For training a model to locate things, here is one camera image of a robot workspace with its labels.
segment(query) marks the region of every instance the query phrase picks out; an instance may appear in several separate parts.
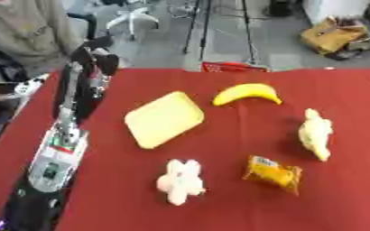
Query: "metal stand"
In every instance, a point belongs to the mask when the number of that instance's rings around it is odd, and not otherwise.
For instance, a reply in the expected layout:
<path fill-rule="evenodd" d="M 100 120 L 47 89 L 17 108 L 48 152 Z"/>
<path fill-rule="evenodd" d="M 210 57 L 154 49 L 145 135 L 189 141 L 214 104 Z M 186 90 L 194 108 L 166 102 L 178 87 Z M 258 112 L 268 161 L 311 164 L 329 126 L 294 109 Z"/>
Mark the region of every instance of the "metal stand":
<path fill-rule="evenodd" d="M 190 23 L 190 29 L 188 31 L 185 47 L 182 50 L 182 52 L 184 54 L 188 53 L 188 48 L 189 48 L 189 45 L 190 45 L 190 37 L 191 37 L 192 31 L 195 27 L 196 17 L 197 17 L 198 11 L 200 9 L 200 2 L 201 1 L 202 0 L 197 0 L 196 1 L 195 8 L 193 9 L 193 12 L 192 12 L 192 21 Z M 204 53 L 205 53 L 206 41 L 207 41 L 207 37 L 208 37 L 208 24 L 209 24 L 209 21 L 210 21 L 210 12 L 211 12 L 211 7 L 212 7 L 212 1 L 213 0 L 206 0 L 206 1 L 208 1 L 208 4 L 207 4 L 207 9 L 206 9 L 206 14 L 205 14 L 205 23 L 204 23 L 204 27 L 203 27 L 202 39 L 200 40 L 200 44 L 199 44 L 199 47 L 200 47 L 199 59 L 200 60 L 203 60 L 203 56 L 204 56 Z M 252 44 L 251 33 L 250 33 L 250 17 L 248 16 L 246 1 L 245 0 L 241 0 L 241 1 L 242 1 L 242 4 L 243 4 L 243 18 L 244 18 L 244 21 L 245 21 L 245 30 L 246 30 L 247 40 L 248 40 L 248 49 L 249 49 L 249 52 L 250 52 L 250 60 L 249 61 L 250 61 L 251 64 L 255 64 L 253 44 Z"/>

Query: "yellow package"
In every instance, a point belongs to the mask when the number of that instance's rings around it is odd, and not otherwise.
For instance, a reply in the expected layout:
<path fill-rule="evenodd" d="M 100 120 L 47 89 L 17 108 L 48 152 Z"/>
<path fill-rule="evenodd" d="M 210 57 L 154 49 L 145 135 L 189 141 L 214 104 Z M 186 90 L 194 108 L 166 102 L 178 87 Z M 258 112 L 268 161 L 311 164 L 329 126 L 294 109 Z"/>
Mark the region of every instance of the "yellow package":
<path fill-rule="evenodd" d="M 270 181 L 288 191 L 299 195 L 298 187 L 301 179 L 301 168 L 297 166 L 281 166 L 277 162 L 260 156 L 250 156 L 244 180 L 258 178 Z"/>

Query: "person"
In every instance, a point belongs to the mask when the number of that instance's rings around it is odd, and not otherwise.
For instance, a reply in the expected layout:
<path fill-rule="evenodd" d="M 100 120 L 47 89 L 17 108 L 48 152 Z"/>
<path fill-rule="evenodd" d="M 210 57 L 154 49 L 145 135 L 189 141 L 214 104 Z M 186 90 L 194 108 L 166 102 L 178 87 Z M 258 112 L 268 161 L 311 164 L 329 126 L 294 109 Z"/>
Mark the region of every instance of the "person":
<path fill-rule="evenodd" d="M 0 0 L 0 51 L 29 78 L 62 67 L 82 42 L 60 0 Z"/>

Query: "black cable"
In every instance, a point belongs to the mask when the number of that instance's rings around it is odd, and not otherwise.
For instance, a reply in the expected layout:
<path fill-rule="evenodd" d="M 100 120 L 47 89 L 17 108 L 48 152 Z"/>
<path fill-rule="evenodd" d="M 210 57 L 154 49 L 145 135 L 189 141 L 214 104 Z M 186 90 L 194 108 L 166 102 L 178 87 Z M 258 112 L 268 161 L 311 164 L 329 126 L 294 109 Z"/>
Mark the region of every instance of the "black cable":
<path fill-rule="evenodd" d="M 234 6 L 230 6 L 230 5 L 215 5 L 212 7 L 212 11 L 213 11 L 213 14 L 219 14 L 219 15 L 222 15 L 222 16 L 227 16 L 227 17 L 235 17 L 235 18 L 244 18 L 243 15 L 241 14 L 223 14 L 219 9 L 227 9 L 227 10 L 230 10 L 230 11 L 235 11 L 235 12 L 240 12 L 242 13 L 243 12 L 243 9 L 237 9 L 235 8 Z M 266 17 L 266 18 L 252 18 L 252 17 L 249 17 L 250 20 L 271 20 L 272 18 L 269 18 L 269 17 Z"/>

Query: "table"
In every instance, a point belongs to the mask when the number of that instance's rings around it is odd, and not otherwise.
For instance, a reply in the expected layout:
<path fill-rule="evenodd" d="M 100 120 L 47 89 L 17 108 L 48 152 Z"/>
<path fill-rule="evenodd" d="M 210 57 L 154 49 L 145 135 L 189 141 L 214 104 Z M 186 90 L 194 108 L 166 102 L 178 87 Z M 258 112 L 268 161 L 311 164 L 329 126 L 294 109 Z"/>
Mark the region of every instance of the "table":
<path fill-rule="evenodd" d="M 274 86 L 284 101 L 210 101 L 236 83 Z M 51 125 L 50 79 L 0 139 L 0 207 Z M 185 91 L 205 122 L 155 150 L 143 150 L 125 114 L 174 90 Z M 305 108 L 333 122 L 332 155 L 319 162 L 297 130 Z M 363 231 L 370 230 L 370 69 L 296 70 L 252 75 L 126 69 L 84 127 L 89 148 L 58 231 Z M 304 169 L 300 195 L 241 180 L 247 156 Z M 174 207 L 154 182 L 169 159 L 196 159 L 206 195 Z"/>

